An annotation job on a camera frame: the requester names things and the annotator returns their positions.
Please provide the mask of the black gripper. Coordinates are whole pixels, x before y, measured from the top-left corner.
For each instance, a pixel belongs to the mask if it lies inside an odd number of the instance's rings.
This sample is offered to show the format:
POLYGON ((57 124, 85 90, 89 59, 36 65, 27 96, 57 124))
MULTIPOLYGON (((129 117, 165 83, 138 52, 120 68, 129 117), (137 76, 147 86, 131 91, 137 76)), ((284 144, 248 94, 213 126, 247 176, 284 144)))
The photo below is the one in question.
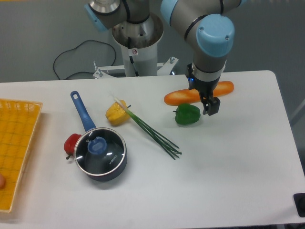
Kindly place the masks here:
POLYGON ((203 114, 211 116, 218 113, 220 99, 214 97, 213 91, 219 82, 219 77, 213 76, 213 73, 202 72, 196 66, 188 64, 186 78, 188 79, 189 90, 196 89, 199 92, 203 104, 203 114))

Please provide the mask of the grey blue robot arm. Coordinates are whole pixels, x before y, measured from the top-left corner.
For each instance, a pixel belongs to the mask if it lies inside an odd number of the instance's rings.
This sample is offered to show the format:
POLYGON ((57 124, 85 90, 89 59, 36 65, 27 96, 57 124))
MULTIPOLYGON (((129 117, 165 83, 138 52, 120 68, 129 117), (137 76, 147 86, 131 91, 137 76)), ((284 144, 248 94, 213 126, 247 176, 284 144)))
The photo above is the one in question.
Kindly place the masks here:
POLYGON ((149 0, 91 0, 84 7, 99 31, 111 30, 120 45, 125 74, 157 74, 157 44, 163 36, 163 22, 174 28, 193 49, 187 66, 190 89, 196 89, 203 113, 214 115, 220 100, 214 95, 225 68, 235 29, 224 12, 239 7, 239 0, 164 0, 159 18, 150 11, 149 0))

